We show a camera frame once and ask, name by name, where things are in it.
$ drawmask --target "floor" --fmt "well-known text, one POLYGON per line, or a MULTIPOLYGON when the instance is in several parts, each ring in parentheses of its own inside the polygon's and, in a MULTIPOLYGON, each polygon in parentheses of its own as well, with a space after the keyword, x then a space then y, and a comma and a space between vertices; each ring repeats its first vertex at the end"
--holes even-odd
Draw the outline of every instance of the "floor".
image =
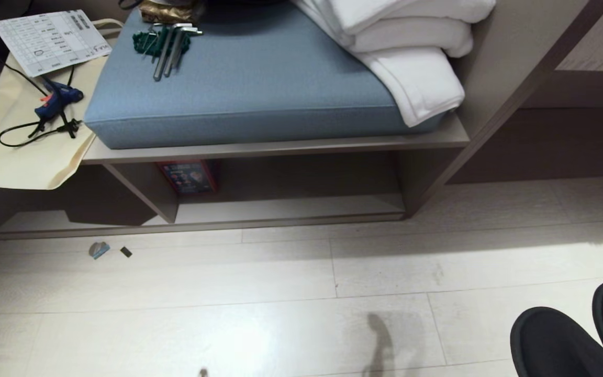
POLYGON ((0 375, 515 376, 526 308, 597 337, 603 178, 446 186, 406 222, 109 236, 96 261, 94 240, 0 241, 0 375))

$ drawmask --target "white towel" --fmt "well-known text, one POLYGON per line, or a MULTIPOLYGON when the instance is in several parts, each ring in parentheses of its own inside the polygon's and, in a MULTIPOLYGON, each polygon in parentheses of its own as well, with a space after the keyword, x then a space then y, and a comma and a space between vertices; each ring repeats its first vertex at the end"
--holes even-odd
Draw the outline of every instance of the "white towel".
POLYGON ((424 46, 443 48, 448 57, 463 57, 474 46, 471 26, 452 18, 383 19, 360 31, 351 45, 345 45, 352 52, 424 46))
POLYGON ((312 0, 342 33, 356 35, 381 19, 449 17, 469 23, 488 17, 496 0, 312 0))
MULTIPOLYGON (((292 0, 342 45, 341 35, 330 27, 314 1, 292 0)), ((352 53, 390 90, 409 127, 456 108, 464 99, 464 89, 440 48, 407 47, 352 53)))

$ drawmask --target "red box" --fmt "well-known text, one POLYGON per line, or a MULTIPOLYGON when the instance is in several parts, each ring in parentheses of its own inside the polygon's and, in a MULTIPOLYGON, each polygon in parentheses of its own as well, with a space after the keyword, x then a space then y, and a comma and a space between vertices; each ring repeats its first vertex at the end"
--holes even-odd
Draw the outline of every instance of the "red box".
POLYGON ((169 183, 179 194, 216 193, 219 160, 158 162, 169 183))

